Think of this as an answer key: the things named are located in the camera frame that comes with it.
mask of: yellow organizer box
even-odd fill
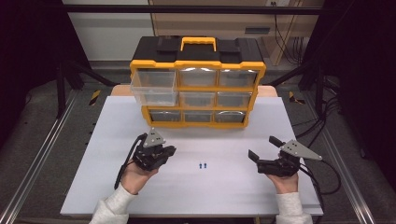
[[[243,128],[265,64],[255,39],[143,36],[131,90],[149,126]]]

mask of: yellow handle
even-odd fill
[[[184,44],[211,44],[213,45],[213,50],[216,51],[215,37],[183,37],[181,39],[180,51],[183,50]]]

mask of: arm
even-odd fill
[[[90,223],[127,223],[129,218],[128,205],[137,197],[139,190],[157,173],[158,170],[143,171],[134,163],[128,165],[122,176],[120,186],[110,197],[99,201]]]
[[[303,207],[298,193],[298,175],[278,177],[268,175],[276,187],[276,201],[279,215],[276,216],[277,224],[311,224],[312,217],[303,212]]]

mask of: hand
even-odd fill
[[[278,194],[298,192],[298,175],[279,177],[277,175],[267,175],[274,183]]]
[[[131,163],[123,173],[121,184],[129,193],[136,195],[146,185],[148,180],[157,173],[158,169],[151,172],[144,171],[135,163]]]

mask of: white sleeve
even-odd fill
[[[311,215],[303,212],[298,192],[277,194],[276,201],[279,207],[276,224],[312,224]]]
[[[120,185],[114,193],[96,205],[91,224],[114,223],[125,224],[128,222],[129,214],[127,207],[137,195],[132,195]]]

